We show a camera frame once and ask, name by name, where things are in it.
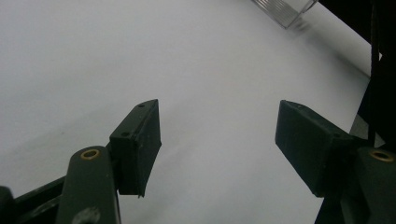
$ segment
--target white surface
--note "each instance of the white surface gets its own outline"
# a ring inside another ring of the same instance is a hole
[[[0,3],[0,185],[65,175],[158,98],[163,146],[122,223],[313,223],[316,199],[275,145],[279,101],[349,131],[370,47],[323,6],[285,31],[250,1]]]

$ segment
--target transparent plastic container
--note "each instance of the transparent plastic container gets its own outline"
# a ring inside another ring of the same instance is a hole
[[[318,0],[252,0],[283,28],[288,29]]]

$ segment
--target white table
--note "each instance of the white table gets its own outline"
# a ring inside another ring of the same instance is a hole
[[[250,1],[0,3],[0,185],[15,197],[104,146],[160,101],[163,146],[122,223],[313,223],[316,199],[275,145],[279,101],[349,131],[370,46],[321,5],[285,31]]]

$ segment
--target metal screw hole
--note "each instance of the metal screw hole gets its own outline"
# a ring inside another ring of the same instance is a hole
[[[394,158],[392,155],[390,155],[387,152],[382,151],[382,150],[372,150],[372,151],[370,151],[370,155],[379,161],[385,161],[385,162],[393,162],[394,161]]]
[[[99,156],[99,150],[98,149],[89,149],[89,150],[86,150],[86,151],[84,151],[83,153],[81,153],[81,158],[83,159],[83,160],[87,160],[87,161],[90,161],[90,160],[93,160],[93,159],[95,159],[96,157],[98,157]]]

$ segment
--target clear plastic box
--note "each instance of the clear plastic box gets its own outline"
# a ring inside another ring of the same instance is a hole
[[[288,29],[318,0],[252,0],[274,21]]]

